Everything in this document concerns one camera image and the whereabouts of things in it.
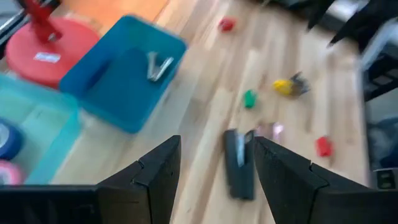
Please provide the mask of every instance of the white label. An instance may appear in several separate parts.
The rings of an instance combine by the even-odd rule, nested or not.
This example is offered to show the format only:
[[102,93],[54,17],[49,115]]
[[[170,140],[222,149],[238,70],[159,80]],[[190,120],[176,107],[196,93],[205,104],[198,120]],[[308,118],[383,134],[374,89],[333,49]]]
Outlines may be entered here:
[[45,52],[39,52],[34,57],[34,60],[39,60],[42,62],[51,62],[57,63],[61,59],[61,55],[59,54],[50,54]]

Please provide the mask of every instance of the metal clip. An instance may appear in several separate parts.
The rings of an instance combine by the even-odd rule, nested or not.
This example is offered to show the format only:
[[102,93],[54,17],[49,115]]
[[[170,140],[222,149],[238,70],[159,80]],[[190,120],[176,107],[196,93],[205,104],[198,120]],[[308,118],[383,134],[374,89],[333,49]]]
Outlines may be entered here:
[[156,65],[156,57],[157,52],[149,52],[147,54],[148,58],[148,74],[147,78],[150,81],[156,82],[158,79],[162,77],[166,69],[171,65],[174,61],[174,58],[168,57],[166,60],[163,61],[161,66]]

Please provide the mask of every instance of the tape roll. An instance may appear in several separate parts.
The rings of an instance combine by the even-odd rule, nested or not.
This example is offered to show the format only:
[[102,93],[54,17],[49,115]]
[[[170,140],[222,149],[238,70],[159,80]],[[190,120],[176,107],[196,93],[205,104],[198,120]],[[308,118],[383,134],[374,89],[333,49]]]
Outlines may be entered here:
[[13,125],[0,119],[0,159],[11,160],[22,147],[22,133]]
[[0,160],[0,185],[19,185],[22,183],[22,173],[18,166]]

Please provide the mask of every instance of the blue plastic bin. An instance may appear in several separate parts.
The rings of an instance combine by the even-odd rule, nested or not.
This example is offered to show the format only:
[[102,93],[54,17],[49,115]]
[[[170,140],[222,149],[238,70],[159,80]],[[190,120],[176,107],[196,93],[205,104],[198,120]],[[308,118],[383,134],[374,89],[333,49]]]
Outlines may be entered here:
[[[124,16],[64,76],[60,90],[78,98],[88,112],[135,133],[172,81],[186,49],[178,37]],[[147,80],[148,52],[174,58],[157,82]]]
[[23,147],[11,162],[25,183],[49,183],[80,133],[76,100],[0,74],[0,117],[22,131]]

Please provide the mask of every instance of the wooden floor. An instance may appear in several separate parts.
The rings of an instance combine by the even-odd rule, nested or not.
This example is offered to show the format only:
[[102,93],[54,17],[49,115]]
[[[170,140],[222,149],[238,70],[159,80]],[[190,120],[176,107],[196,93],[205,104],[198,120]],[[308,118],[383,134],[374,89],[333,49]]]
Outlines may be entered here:
[[155,21],[167,3],[168,0],[62,0],[69,9],[96,20],[108,29],[125,14]]
[[[227,34],[224,16],[237,19]],[[367,183],[360,76],[356,46],[326,48],[333,34],[276,7],[248,0],[171,0],[157,24],[189,43],[178,75],[137,135],[83,114],[86,128],[54,179],[55,184],[94,184],[128,166],[174,134],[182,135],[182,168],[172,223],[273,223],[258,184],[256,200],[229,197],[221,135],[246,132],[259,122],[285,126],[282,144],[345,177]],[[272,82],[302,71],[311,92],[293,100]],[[242,95],[256,90],[255,108]],[[320,159],[315,140],[332,139],[335,153]]]

